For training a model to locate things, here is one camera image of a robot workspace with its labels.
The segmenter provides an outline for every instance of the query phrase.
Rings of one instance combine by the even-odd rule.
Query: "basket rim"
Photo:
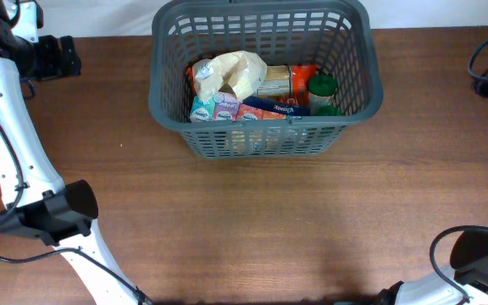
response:
[[[369,14],[366,8],[358,0],[338,0],[341,3],[345,3],[355,9],[359,15],[359,22],[363,29],[363,42],[364,51],[366,52],[365,63],[368,67],[369,78],[372,88],[372,94],[370,95],[369,105],[367,108],[357,114],[336,116],[336,117],[302,117],[300,119],[287,119],[287,120],[268,120],[268,121],[253,121],[253,122],[230,122],[230,121],[213,121],[203,122],[201,124],[193,124],[187,122],[178,122],[164,114],[161,109],[161,102],[155,101],[158,98],[158,92],[154,89],[158,88],[158,83],[155,81],[161,71],[156,69],[156,63],[161,60],[161,53],[163,51],[163,44],[158,43],[155,37],[164,36],[164,22],[165,14],[171,9],[175,9],[185,5],[193,6],[208,6],[213,4],[246,4],[246,3],[261,3],[269,4],[275,3],[330,3],[332,0],[173,0],[166,3],[154,16],[152,21],[152,54],[150,63],[150,87],[148,93],[148,108],[153,118],[161,124],[164,128],[179,132],[193,132],[201,130],[218,131],[218,130],[250,130],[250,129],[262,129],[262,128],[280,128],[280,127],[314,127],[314,126],[333,126],[333,125],[353,125],[361,123],[367,119],[370,119],[374,114],[378,112],[383,101],[383,88],[380,80],[380,69],[378,66],[378,59],[375,51],[374,42],[372,40],[372,30],[370,28]]]

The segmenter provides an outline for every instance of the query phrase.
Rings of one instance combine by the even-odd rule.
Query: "brown wooden surface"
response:
[[[488,100],[466,74],[486,37],[488,28],[375,30],[384,103],[315,158],[195,157],[148,112],[151,37],[79,39],[83,76],[38,86],[27,106],[64,180],[92,185],[105,241],[152,298],[375,294],[431,272],[441,230],[488,225]],[[477,70],[487,64],[488,52]],[[12,257],[46,250],[0,236]],[[93,300],[50,258],[0,263],[4,302]]]

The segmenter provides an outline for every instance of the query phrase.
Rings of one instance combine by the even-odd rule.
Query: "laundry basket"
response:
[[[152,39],[150,112],[205,158],[321,153],[383,98],[369,16],[357,0],[174,0],[155,15]],[[316,64],[338,80],[343,115],[191,123],[187,68],[239,50],[268,65]]]

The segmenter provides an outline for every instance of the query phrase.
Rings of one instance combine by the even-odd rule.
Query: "white wall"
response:
[[[37,0],[41,34],[151,35],[153,16],[169,0]],[[488,25],[488,0],[362,0],[375,29]]]

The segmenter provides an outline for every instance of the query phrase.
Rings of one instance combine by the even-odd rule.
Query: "wooden table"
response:
[[[487,37],[488,28],[375,30],[384,103],[313,158],[195,157],[148,112],[151,37],[79,39],[83,76],[39,85],[27,106],[64,180],[92,185],[105,241],[152,298],[375,294],[430,273],[440,231],[488,225],[488,100],[466,73]],[[487,65],[488,50],[476,70]],[[441,243],[441,263],[453,242]],[[46,250],[0,236],[1,254]],[[3,302],[93,300],[50,258],[0,263]]]

